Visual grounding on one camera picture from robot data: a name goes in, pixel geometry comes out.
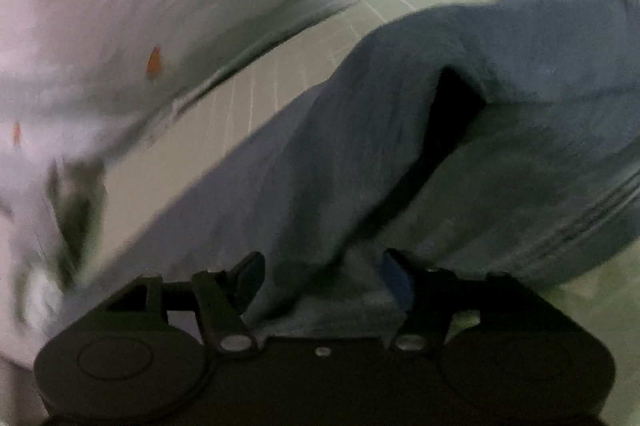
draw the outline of gray fabric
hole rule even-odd
[[[385,246],[535,288],[577,276],[640,234],[639,42],[636,0],[498,0],[383,26],[70,294],[50,333],[137,275],[188,279],[252,250],[267,259],[245,316],[260,338],[390,332]]]

